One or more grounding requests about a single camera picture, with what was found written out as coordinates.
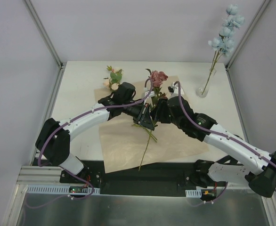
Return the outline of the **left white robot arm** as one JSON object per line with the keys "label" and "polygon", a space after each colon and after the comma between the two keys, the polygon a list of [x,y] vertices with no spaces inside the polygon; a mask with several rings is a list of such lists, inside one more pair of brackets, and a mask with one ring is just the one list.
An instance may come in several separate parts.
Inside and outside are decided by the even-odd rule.
{"label": "left white robot arm", "polygon": [[122,113],[131,116],[137,125],[154,130],[147,98],[154,95],[152,89],[144,92],[142,99],[134,100],[136,88],[123,82],[116,91],[98,100],[90,110],[62,121],[46,120],[35,146],[51,165],[63,168],[76,183],[87,177],[87,167],[70,152],[71,141],[86,130],[109,121]]}

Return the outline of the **pink flowers green leaves bunch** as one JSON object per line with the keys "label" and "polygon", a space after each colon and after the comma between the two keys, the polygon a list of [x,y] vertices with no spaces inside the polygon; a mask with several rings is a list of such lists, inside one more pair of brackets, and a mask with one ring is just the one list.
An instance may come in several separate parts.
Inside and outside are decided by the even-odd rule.
{"label": "pink flowers green leaves bunch", "polygon": [[[114,92],[121,85],[124,70],[121,68],[114,69],[112,66],[107,66],[106,69],[109,71],[110,75],[104,78],[103,86],[109,89],[111,92]],[[137,124],[133,124],[133,126],[138,128],[144,128]]]}

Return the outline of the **blue artificial flower stem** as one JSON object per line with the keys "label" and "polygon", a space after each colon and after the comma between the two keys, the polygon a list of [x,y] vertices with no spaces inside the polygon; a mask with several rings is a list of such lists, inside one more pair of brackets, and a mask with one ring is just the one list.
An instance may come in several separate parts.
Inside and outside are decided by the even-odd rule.
{"label": "blue artificial flower stem", "polygon": [[244,16],[239,15],[239,6],[230,4],[226,8],[227,17],[223,19],[221,30],[218,37],[208,41],[209,46],[214,50],[211,67],[214,69],[221,57],[228,57],[234,50],[235,41],[233,36],[236,30],[240,29],[244,23]]}

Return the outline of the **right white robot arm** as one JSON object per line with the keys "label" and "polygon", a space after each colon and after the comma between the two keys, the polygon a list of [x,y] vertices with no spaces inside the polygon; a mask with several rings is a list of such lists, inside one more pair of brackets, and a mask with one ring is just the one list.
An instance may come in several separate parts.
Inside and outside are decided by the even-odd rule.
{"label": "right white robot arm", "polygon": [[233,170],[228,169],[225,173],[222,163],[212,163],[199,174],[203,185],[242,180],[263,197],[270,198],[276,191],[276,151],[269,153],[239,139],[208,115],[195,113],[182,97],[159,99],[151,117],[160,123],[174,124],[187,136],[220,149],[240,163],[242,169],[233,165]]}

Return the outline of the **peach wrapping paper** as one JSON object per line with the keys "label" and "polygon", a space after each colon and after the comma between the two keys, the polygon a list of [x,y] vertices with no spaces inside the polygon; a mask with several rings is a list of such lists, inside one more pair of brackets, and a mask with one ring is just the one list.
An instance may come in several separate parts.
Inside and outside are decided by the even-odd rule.
{"label": "peach wrapping paper", "polygon": [[209,151],[206,143],[188,137],[173,124],[159,123],[149,137],[125,114],[100,124],[99,136],[107,173]]}

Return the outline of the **dusty pink rose stem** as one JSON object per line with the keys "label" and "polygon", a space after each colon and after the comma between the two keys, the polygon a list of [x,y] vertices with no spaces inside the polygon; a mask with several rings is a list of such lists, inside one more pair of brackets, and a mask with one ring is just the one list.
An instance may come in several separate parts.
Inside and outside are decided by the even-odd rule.
{"label": "dusty pink rose stem", "polygon": [[[151,97],[150,110],[154,110],[158,104],[159,99],[161,97],[166,97],[166,93],[161,92],[161,89],[162,89],[161,86],[163,82],[168,79],[168,76],[163,71],[156,71],[156,70],[151,71],[150,69],[146,69],[146,70],[150,73],[149,80],[152,82],[152,85],[153,85],[154,95]],[[145,154],[148,150],[150,140],[152,139],[153,141],[157,142],[157,138],[152,134],[152,131],[150,129],[145,129],[145,128],[143,129],[148,134],[148,140],[140,161],[140,165],[138,167],[139,171],[141,169]]]}

